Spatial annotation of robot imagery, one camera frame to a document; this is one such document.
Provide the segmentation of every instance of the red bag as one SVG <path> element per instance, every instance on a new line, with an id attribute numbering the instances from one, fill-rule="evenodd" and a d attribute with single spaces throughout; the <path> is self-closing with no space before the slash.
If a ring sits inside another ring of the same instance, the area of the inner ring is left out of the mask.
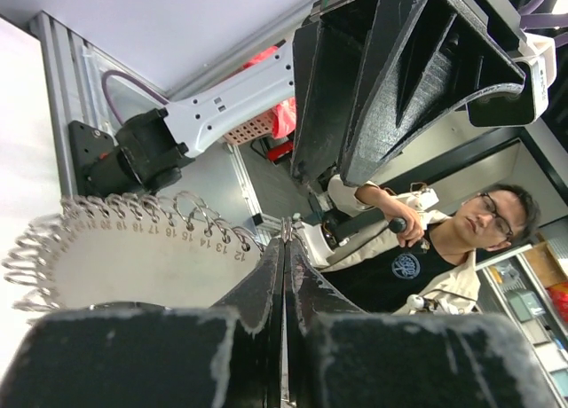
<path id="1" fill-rule="evenodd" d="M 555 284 L 547 288 L 547 290 L 556 310 L 558 310 L 564 322 L 568 323 L 568 282 Z"/>
<path id="2" fill-rule="evenodd" d="M 278 48 L 273 46 L 256 55 L 243 67 L 252 67 L 266 58 L 270 58 L 277 50 Z M 276 114 L 276 120 L 272 125 L 272 137 L 280 139 L 286 137 L 296 129 L 296 98 L 290 98 L 280 102 L 272 110 Z"/>

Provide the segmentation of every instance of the logo on t-shirt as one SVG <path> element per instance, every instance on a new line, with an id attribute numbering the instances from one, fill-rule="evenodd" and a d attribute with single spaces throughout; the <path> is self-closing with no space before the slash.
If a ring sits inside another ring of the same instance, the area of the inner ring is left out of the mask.
<path id="1" fill-rule="evenodd" d="M 414 279 L 420 274 L 420 263 L 413 255 L 404 253 L 392 262 L 392 273 L 400 279 Z"/>

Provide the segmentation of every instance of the hand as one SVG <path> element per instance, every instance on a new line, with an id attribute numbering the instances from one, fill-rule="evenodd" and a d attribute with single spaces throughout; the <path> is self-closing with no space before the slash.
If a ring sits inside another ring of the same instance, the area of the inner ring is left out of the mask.
<path id="1" fill-rule="evenodd" d="M 411 247 L 422 239 L 424 229 L 416 210 L 391 196 L 383 197 L 377 204 L 389 222 L 395 217 L 405 219 L 406 229 L 397 234 L 398 244 L 401 247 Z"/>

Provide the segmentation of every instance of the glasses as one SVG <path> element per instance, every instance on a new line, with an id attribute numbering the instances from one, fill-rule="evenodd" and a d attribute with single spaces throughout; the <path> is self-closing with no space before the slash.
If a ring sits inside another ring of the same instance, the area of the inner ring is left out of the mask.
<path id="1" fill-rule="evenodd" d="M 479 198 L 483 203 L 483 209 L 485 212 L 493 216 L 493 224 L 497 231 L 507 239 L 510 239 L 513 236 L 513 230 L 511 229 L 509 222 L 507 222 L 507 220 L 497 211 L 497 205 L 493 198 L 491 198 L 487 192 L 479 194 Z"/>

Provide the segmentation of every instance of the metal ring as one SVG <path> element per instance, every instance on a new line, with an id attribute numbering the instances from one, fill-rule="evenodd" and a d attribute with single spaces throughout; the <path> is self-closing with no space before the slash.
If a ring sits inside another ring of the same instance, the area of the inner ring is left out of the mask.
<path id="1" fill-rule="evenodd" d="M 179 208 L 182 198 L 189 199 L 193 204 L 193 209 L 187 216 Z M 78 218 L 81 213 L 94 216 L 100 211 L 105 217 L 109 217 L 112 210 L 123 219 L 130 210 L 138 220 L 145 216 L 161 217 L 163 214 L 171 224 L 179 216 L 184 220 L 185 227 L 192 231 L 192 219 L 199 212 L 207 223 L 206 235 L 212 235 L 212 228 L 215 226 L 222 233 L 222 241 L 225 244 L 231 242 L 230 231 L 239 240 L 243 250 L 249 251 L 251 243 L 254 243 L 261 252 L 264 251 L 264 246 L 256 241 L 252 232 L 241 226 L 231 226 L 203 199 L 189 191 L 179 192 L 173 199 L 150 195 L 138 197 L 133 193 L 125 193 L 122 196 L 111 194 L 104 200 L 77 196 L 63 198 L 61 207 L 63 214 L 42 216 L 30 222 L 28 228 L 16 239 L 16 247 L 10 250 L 7 258 L 2 261 L 2 265 L 7 269 L 4 278 L 8 282 L 33 288 L 22 300 L 14 303 L 15 309 L 40 313 L 65 309 L 65 306 L 55 302 L 57 291 L 45 286 L 50 275 L 45 268 L 51 259 L 46 255 L 53 250 L 53 241 L 60 243 L 66 238 L 65 235 L 75 232 L 71 229 L 71 220 Z"/>
<path id="2" fill-rule="evenodd" d="M 153 195 L 145 195 L 140 198 L 139 204 L 147 212 L 147 214 L 151 216 L 153 223 L 157 224 L 160 222 L 158 212 L 162 212 L 162 208 L 160 207 L 160 202 L 156 197 Z"/>
<path id="3" fill-rule="evenodd" d="M 189 215 L 187 215 L 186 219 L 185 219 L 184 214 L 179 210 L 178 200 L 179 200 L 180 197 L 187 197 L 187 199 L 189 199 L 195 205 L 195 208 L 192 209 L 192 211 L 189 213 Z M 195 211 L 199 211 L 201 213 L 201 215 L 203 216 L 203 218 L 205 219 L 205 222 L 207 222 L 206 232 L 209 233 L 209 235 L 207 233 L 206 233 L 206 235 L 211 236 L 210 232 L 211 232 L 211 227 L 213 226 L 213 223 L 210 221 L 209 216 L 206 212 L 206 209 L 208 209 L 207 204 L 205 204 L 205 202 L 200 197 L 198 197 L 197 195 L 195 195 L 194 193 L 189 192 L 189 191 L 178 192 L 174 196 L 174 209 L 176 210 L 176 212 L 179 214 L 180 217 L 185 219 L 185 222 L 187 224 L 190 224 L 192 219 L 195 217 Z"/>
<path id="4" fill-rule="evenodd" d="M 101 198 L 89 196 L 87 197 L 87 201 L 91 205 L 96 206 L 103 214 L 103 217 L 105 217 L 105 219 L 108 219 L 108 217 L 110 217 L 110 208 L 108 204 L 106 204 Z"/>
<path id="5" fill-rule="evenodd" d="M 126 212 L 121 208 L 127 208 L 126 203 L 124 202 L 124 200 L 122 199 L 122 197 L 120 195 L 117 195 L 115 193 L 111 193 L 108 197 L 106 197 L 105 199 L 105 203 L 116 213 L 117 216 L 119 216 L 121 219 L 123 219 L 124 217 L 126 217 Z"/>

